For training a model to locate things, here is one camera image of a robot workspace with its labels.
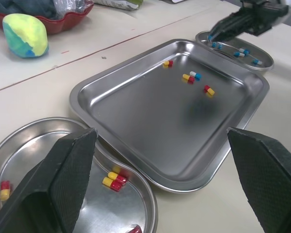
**white table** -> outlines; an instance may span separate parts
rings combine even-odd
[[[215,22],[236,10],[232,4],[218,1],[211,9],[1,90],[0,141],[13,130],[39,118],[76,118],[69,109],[68,96],[77,83],[170,39],[194,40],[198,32],[209,30]],[[266,50],[275,60],[274,70],[265,75],[270,91],[247,129],[278,139],[291,152],[291,27],[279,25],[260,37],[242,35],[241,38]],[[93,44],[103,43],[96,39],[93,37]],[[73,42],[68,42],[68,38],[65,41],[71,49]],[[59,55],[51,53],[33,64],[41,71],[66,62],[58,58]],[[26,65],[18,62],[19,67]],[[4,74],[11,71],[5,69],[1,75]],[[15,70],[15,75],[20,77],[19,71]],[[159,208],[157,233],[263,232],[243,193],[231,154],[213,180],[200,191],[180,195],[153,189]]]

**rectangular metal tray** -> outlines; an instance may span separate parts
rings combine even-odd
[[[165,60],[174,65],[164,68]],[[193,85],[182,81],[190,71],[202,75]],[[226,129],[245,128],[268,90],[261,75],[177,39],[81,82],[70,104],[155,185],[190,192],[204,187],[228,154]]]

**plastic bag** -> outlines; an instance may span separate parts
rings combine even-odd
[[[54,0],[58,18],[63,18],[68,12],[83,13],[92,4],[90,0]]]
[[[119,8],[123,10],[138,10],[144,2],[143,0],[94,0],[95,3]]]

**blue and white capsule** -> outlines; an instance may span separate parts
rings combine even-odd
[[[260,60],[258,60],[258,59],[254,59],[252,62],[253,62],[254,64],[256,64],[256,65],[262,65],[262,64],[263,64],[263,62],[260,61]]]
[[[244,55],[248,56],[250,54],[249,50],[239,49],[239,52],[242,52]]]
[[[235,56],[235,57],[244,57],[245,54],[242,53],[242,52],[235,52],[235,53],[234,53],[234,56]]]
[[[194,77],[197,81],[199,81],[202,77],[201,74],[195,73],[193,71],[190,72],[190,76]]]

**red and yellow capsule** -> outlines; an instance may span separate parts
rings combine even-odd
[[[165,66],[169,66],[169,67],[172,67],[173,64],[174,64],[174,61],[172,61],[172,60],[165,61],[165,62],[163,63],[163,65],[165,65]]]
[[[108,177],[103,178],[102,183],[116,192],[120,191],[120,189],[122,188],[122,184],[120,184],[119,182],[113,181]]]
[[[184,74],[182,77],[184,79],[186,79],[188,82],[194,83],[194,81],[195,81],[195,78],[193,78],[193,77],[191,77],[190,75],[187,75],[187,74]]]
[[[133,229],[127,233],[142,233],[141,227],[139,225],[132,225]]]
[[[208,85],[206,85],[204,87],[205,91],[207,91],[209,94],[211,94],[212,96],[214,95],[214,90],[212,90]]]
[[[122,185],[126,184],[127,182],[127,179],[119,174],[116,174],[115,172],[109,172],[108,173],[108,177],[111,179],[111,180],[114,180],[116,182],[119,182],[121,183]]]
[[[11,186],[9,181],[2,181],[0,184],[0,200],[6,201],[9,199],[11,193]]]

